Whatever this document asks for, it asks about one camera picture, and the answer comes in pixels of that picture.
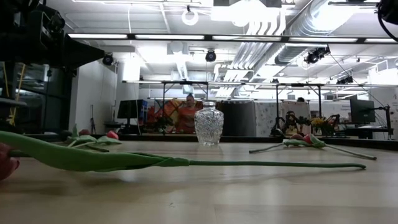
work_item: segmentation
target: crystal vase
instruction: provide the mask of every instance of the crystal vase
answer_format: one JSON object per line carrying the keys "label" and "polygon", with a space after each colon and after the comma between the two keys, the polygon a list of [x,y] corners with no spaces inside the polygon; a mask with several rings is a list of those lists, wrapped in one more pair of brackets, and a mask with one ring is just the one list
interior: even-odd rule
{"label": "crystal vase", "polygon": [[204,102],[203,109],[195,113],[195,129],[199,143],[218,144],[223,133],[224,113],[216,110],[214,102]]}

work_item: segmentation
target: ductwork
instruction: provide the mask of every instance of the ductwork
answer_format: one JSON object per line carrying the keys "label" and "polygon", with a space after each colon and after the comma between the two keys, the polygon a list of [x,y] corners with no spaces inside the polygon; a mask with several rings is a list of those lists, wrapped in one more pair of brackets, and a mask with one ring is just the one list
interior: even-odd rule
{"label": "ductwork", "polygon": [[[330,0],[313,0],[297,20],[286,29],[285,35],[290,36],[328,36],[342,26],[355,12],[352,7],[329,6]],[[307,47],[272,44],[266,56],[256,65],[255,74],[271,78],[295,61],[307,50]],[[263,82],[266,78],[256,80]]]}

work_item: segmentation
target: wooden table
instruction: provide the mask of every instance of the wooden table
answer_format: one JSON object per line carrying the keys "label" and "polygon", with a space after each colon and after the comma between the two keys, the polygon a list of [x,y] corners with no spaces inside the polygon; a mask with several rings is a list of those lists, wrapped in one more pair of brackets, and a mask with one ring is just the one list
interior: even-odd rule
{"label": "wooden table", "polygon": [[311,148],[248,153],[266,146],[124,142],[113,150],[191,159],[358,162],[368,169],[151,167],[77,173],[21,159],[20,168],[0,182],[0,223],[397,223],[397,153],[347,147],[377,161]]}

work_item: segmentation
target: person in orange shirt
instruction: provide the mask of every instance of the person in orange shirt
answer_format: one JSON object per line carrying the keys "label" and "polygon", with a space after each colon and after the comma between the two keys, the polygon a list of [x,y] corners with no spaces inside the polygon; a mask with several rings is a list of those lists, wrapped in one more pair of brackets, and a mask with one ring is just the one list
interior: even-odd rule
{"label": "person in orange shirt", "polygon": [[192,94],[189,94],[185,106],[178,109],[178,121],[175,126],[178,133],[195,133],[195,113],[197,111],[195,99]]}

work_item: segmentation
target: ceiling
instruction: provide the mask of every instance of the ceiling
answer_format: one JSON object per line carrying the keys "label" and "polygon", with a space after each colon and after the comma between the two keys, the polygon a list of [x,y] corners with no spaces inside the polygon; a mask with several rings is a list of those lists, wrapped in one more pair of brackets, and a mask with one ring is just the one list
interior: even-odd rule
{"label": "ceiling", "polygon": [[[194,26],[182,21],[184,6],[162,6],[134,4],[101,4],[73,2],[72,0],[48,0],[47,4],[60,11],[65,18],[67,32],[78,33],[146,33],[146,34],[246,34],[249,26],[237,27],[232,22],[212,21],[211,5],[213,1],[203,1],[208,7],[194,8],[199,13],[199,20]],[[296,6],[286,10],[286,23],[298,14],[308,0],[296,0]],[[387,24],[387,28],[398,35],[398,26]],[[369,9],[354,13],[342,26],[334,30],[331,36],[386,37],[381,29],[377,15]],[[96,47],[112,49],[125,47],[128,51],[134,46],[143,59],[141,75],[150,78],[154,75],[170,75],[177,70],[173,61],[165,60],[169,42],[144,42],[129,40],[101,40],[87,42]],[[227,42],[189,42],[192,59],[186,62],[188,71],[212,72],[217,63],[231,63],[236,56],[240,43]],[[217,61],[206,63],[207,49],[215,49]],[[326,56],[308,70],[300,66],[300,59],[289,67],[272,74],[283,82],[326,82],[331,76],[353,69],[355,79],[366,81],[367,68],[381,61],[383,57],[398,55],[398,45],[330,45],[331,56]]]}

